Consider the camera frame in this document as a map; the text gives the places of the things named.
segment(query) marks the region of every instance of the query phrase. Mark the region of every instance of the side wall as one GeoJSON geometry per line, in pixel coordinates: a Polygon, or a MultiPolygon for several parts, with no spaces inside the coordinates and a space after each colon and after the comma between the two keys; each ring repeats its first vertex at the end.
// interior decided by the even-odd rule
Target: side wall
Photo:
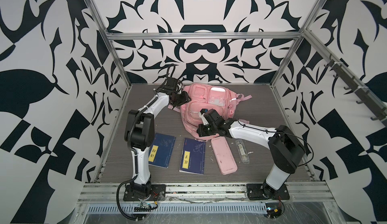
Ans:
{"type": "MultiPolygon", "coordinates": [[[[111,33],[299,31],[316,0],[94,0],[111,33]]],[[[290,39],[117,41],[132,83],[269,83],[290,39]]]]}
{"type": "MultiPolygon", "coordinates": [[[[311,30],[384,102],[387,101],[387,0],[327,0],[311,30]]],[[[297,135],[314,151],[347,221],[387,221],[387,128],[304,39],[276,89],[297,135]]]]}
{"type": "Polygon", "coordinates": [[[0,222],[57,223],[126,86],[83,0],[0,0],[0,222]]]}

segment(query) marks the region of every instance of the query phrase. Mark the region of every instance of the transparent plastic case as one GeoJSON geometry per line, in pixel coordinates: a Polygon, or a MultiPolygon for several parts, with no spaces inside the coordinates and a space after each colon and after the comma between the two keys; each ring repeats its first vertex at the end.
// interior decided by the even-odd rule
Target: transparent plastic case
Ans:
{"type": "Polygon", "coordinates": [[[242,139],[238,139],[235,141],[236,146],[238,148],[239,156],[241,157],[241,160],[244,164],[250,163],[249,154],[246,151],[246,148],[244,147],[244,142],[242,139]]]}

